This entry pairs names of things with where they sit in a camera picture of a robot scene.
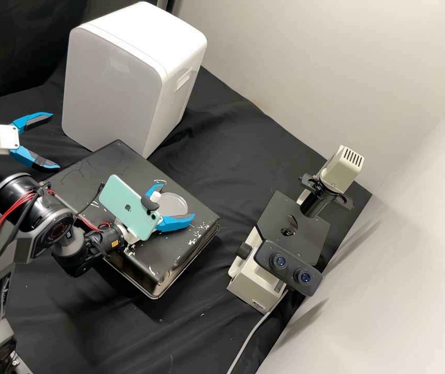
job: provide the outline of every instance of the gray power cable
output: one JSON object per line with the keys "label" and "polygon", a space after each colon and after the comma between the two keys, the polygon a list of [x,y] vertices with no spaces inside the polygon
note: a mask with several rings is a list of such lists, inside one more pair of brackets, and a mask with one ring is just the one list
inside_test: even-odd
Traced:
{"label": "gray power cable", "polygon": [[278,301],[273,305],[273,307],[259,320],[259,322],[257,322],[257,325],[254,326],[254,328],[250,331],[250,333],[248,334],[247,338],[245,339],[245,341],[243,342],[242,347],[240,348],[240,350],[238,351],[237,356],[234,358],[233,363],[231,364],[231,366],[229,367],[228,371],[226,372],[226,374],[231,374],[233,372],[234,367],[237,365],[238,360],[240,359],[240,357],[243,354],[243,351],[245,350],[245,347],[247,346],[248,342],[250,341],[250,339],[252,338],[252,336],[254,335],[254,333],[257,331],[257,329],[264,323],[264,321],[269,317],[269,315],[271,314],[271,312],[276,308],[276,306],[280,303],[280,301],[285,297],[286,293],[287,293],[287,289],[285,289],[285,291],[283,292],[283,294],[280,296],[280,298],[278,299]]}

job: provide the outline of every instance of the microscope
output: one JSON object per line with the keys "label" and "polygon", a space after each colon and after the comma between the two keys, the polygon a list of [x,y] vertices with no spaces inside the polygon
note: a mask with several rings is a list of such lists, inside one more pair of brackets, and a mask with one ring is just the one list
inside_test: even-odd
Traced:
{"label": "microscope", "polygon": [[363,163],[363,156],[341,145],[316,175],[300,178],[305,189],[297,200],[275,191],[238,248],[227,289],[263,314],[286,287],[312,296],[323,279],[314,265],[330,229],[318,214],[330,203],[352,209],[345,192]]}
{"label": "microscope", "polygon": [[[67,274],[78,277],[111,253],[148,240],[154,231],[186,228],[194,214],[177,214],[165,206],[171,213],[161,214],[162,187],[156,184],[140,196],[111,175],[86,207],[99,199],[116,218],[94,226],[81,216],[86,207],[73,210],[48,183],[40,184],[29,174],[16,174],[0,183],[0,373],[32,373],[17,354],[16,339],[5,317],[15,264],[30,263],[49,249]],[[166,195],[165,201],[173,200],[172,193]],[[184,201],[181,196],[176,198],[177,205]]]}

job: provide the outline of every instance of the black cable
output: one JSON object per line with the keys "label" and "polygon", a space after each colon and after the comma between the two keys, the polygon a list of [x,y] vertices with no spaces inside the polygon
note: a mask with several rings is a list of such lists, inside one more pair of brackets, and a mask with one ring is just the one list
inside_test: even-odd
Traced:
{"label": "black cable", "polygon": [[99,184],[98,190],[96,191],[96,195],[94,195],[94,197],[89,201],[89,203],[87,203],[87,205],[86,205],[84,208],[82,208],[81,210],[79,210],[79,211],[75,214],[77,217],[80,216],[81,213],[82,213],[84,210],[86,210],[87,207],[88,207],[89,205],[91,205],[91,203],[92,203],[94,200],[96,200],[96,198],[98,197],[98,195],[99,195],[99,193],[101,192],[101,190],[103,189],[103,187],[104,187],[104,183],[101,182],[101,183]]}
{"label": "black cable", "polygon": [[15,226],[11,230],[11,233],[9,234],[8,239],[6,240],[6,242],[4,243],[3,247],[0,250],[0,257],[3,255],[3,253],[6,251],[8,246],[11,244],[11,242],[15,238],[16,234],[18,233],[18,229],[20,228],[21,223],[23,222],[23,220],[29,213],[30,209],[32,209],[32,207],[34,206],[37,199],[40,196],[42,196],[42,191],[43,191],[42,188],[39,188],[37,190],[37,192],[35,193],[35,195],[32,197],[32,199],[29,201],[29,203],[25,206],[25,209],[23,210],[20,217],[18,218],[18,221],[16,222]]}

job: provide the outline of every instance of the robotic arm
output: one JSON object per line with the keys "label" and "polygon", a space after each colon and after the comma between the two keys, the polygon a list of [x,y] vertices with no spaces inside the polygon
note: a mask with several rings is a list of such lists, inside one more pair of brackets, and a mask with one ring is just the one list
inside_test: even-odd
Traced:
{"label": "robotic arm", "polygon": [[[117,176],[111,176],[104,189],[98,190],[100,200],[113,197],[117,186],[129,188]],[[26,173],[0,183],[0,373],[32,373],[16,352],[14,333],[5,317],[15,263],[29,263],[50,248],[67,274],[73,277],[84,274],[111,252],[124,251],[128,244],[147,240],[155,230],[162,231],[163,220],[176,220],[176,216],[162,217],[156,202],[160,193],[149,193],[143,197],[131,196],[128,202],[132,208],[126,205],[126,214],[121,210],[118,213],[116,206],[110,209],[115,208],[114,214],[124,221],[131,219],[136,224],[138,218],[142,220],[134,230],[118,218],[97,228],[67,206],[50,186],[40,185]],[[78,220],[84,223],[85,229],[79,227]],[[171,229],[186,227],[190,221],[180,215],[176,227]]]}

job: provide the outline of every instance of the black fabric backdrop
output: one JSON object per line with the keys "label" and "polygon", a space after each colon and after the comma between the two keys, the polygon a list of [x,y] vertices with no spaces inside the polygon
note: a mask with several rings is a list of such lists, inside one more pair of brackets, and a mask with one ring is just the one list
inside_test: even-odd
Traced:
{"label": "black fabric backdrop", "polygon": [[[36,111],[51,123],[24,133],[29,149],[63,166],[88,151],[61,130],[64,67],[43,85],[0,98],[0,123]],[[35,373],[226,372],[261,315],[226,290],[227,271],[275,189],[296,197],[298,177],[324,159],[206,70],[200,71],[181,123],[149,158],[221,216],[221,230],[159,300],[101,266],[73,279],[47,253],[17,267],[8,319],[19,353]],[[20,171],[0,156],[0,180]],[[356,207],[328,207],[333,225],[319,267],[331,257],[370,194],[354,183]],[[237,366],[255,372],[302,301],[289,293]]]}

